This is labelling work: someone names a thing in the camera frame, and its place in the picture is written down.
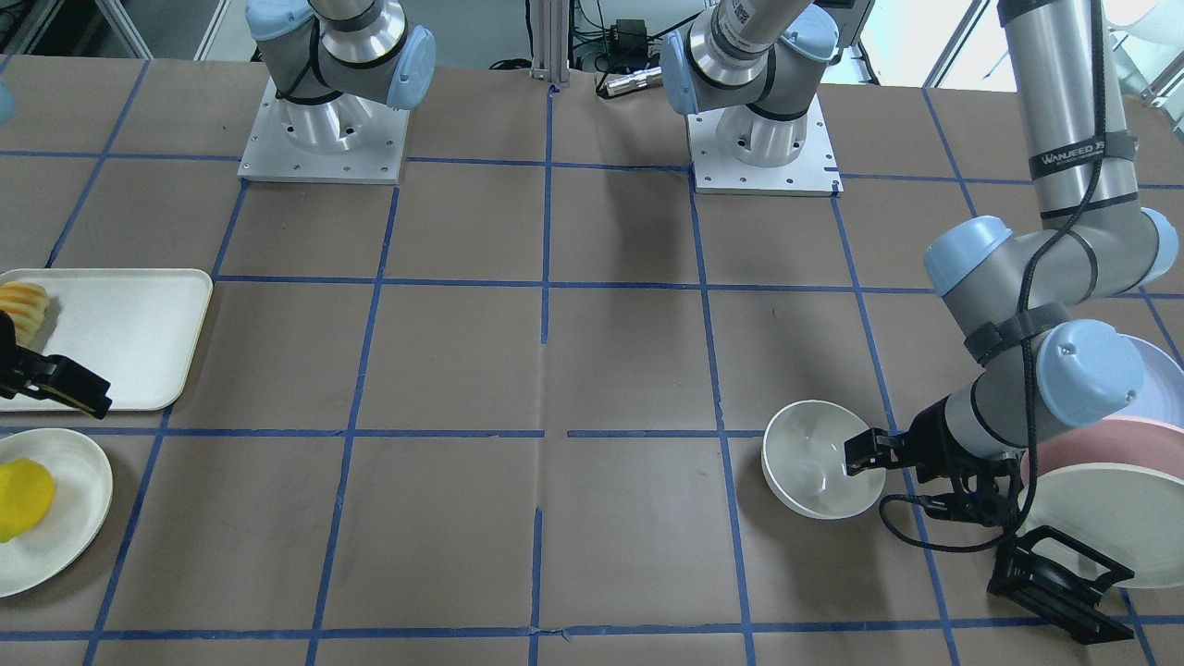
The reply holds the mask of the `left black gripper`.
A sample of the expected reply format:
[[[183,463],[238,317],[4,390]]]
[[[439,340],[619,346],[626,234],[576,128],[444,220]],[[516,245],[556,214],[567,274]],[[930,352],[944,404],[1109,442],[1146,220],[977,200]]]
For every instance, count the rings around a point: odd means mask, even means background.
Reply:
[[[951,492],[924,497],[931,518],[1010,527],[1019,515],[1019,463],[1012,456],[978,457],[955,442],[944,420],[944,401],[918,414],[905,435],[870,427],[843,443],[843,472],[854,478],[871,469],[902,469],[915,465],[921,482],[948,479]]]

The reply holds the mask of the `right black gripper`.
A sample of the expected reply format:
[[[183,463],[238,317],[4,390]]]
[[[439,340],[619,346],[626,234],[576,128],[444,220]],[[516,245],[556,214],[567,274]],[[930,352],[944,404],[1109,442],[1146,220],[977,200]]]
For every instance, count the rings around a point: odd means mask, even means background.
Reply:
[[[17,325],[5,310],[0,320],[1,393],[54,401],[96,420],[107,417],[110,382],[67,357],[17,352]]]

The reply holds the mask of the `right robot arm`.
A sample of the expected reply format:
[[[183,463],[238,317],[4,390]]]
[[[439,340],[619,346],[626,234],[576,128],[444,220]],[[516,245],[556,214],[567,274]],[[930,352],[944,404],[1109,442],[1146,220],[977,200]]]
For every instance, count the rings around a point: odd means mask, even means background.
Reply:
[[[394,185],[436,65],[398,1],[250,1],[269,83],[252,182]],[[156,412],[185,388],[213,282],[191,268],[4,273],[4,412]]]

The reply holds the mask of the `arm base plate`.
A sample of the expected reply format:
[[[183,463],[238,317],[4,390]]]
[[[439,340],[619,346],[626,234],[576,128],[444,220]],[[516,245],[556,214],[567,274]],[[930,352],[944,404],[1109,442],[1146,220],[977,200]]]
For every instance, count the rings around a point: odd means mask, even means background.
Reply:
[[[397,185],[411,111],[343,94],[296,105],[268,81],[242,151],[238,177],[252,182]]]
[[[747,105],[686,117],[695,188],[706,194],[837,197],[845,192],[821,98],[773,121]]]

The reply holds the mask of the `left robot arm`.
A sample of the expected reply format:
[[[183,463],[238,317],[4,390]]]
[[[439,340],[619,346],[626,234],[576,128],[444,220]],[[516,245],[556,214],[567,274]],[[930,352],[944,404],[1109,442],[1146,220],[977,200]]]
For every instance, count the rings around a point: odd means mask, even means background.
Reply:
[[[980,366],[977,378],[918,414],[905,434],[876,427],[807,444],[791,465],[818,482],[807,498],[856,500],[871,470],[950,479],[912,497],[931,517],[1018,526],[1040,478],[1040,446],[1135,401],[1143,359],[1112,326],[1074,306],[1134,290],[1173,264],[1179,239],[1145,209],[1100,1],[1002,1],[1019,94],[1040,232],[997,216],[955,225],[926,250],[931,284]]]

